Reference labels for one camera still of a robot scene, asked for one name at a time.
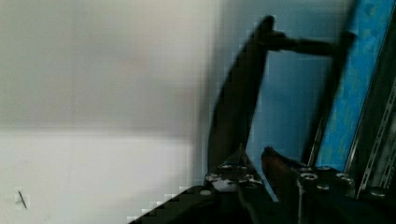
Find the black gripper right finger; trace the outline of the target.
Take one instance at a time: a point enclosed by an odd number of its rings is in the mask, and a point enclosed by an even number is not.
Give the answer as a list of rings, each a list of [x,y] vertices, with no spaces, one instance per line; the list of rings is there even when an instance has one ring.
[[[276,197],[282,203],[287,202],[295,190],[296,174],[306,165],[279,154],[272,147],[264,148],[261,160],[262,171]]]

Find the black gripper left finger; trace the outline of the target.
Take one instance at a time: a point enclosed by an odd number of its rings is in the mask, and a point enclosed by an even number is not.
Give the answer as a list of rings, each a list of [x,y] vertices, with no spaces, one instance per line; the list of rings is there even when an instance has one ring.
[[[247,203],[263,196],[265,186],[262,178],[242,148],[237,149],[205,175],[205,200]]]

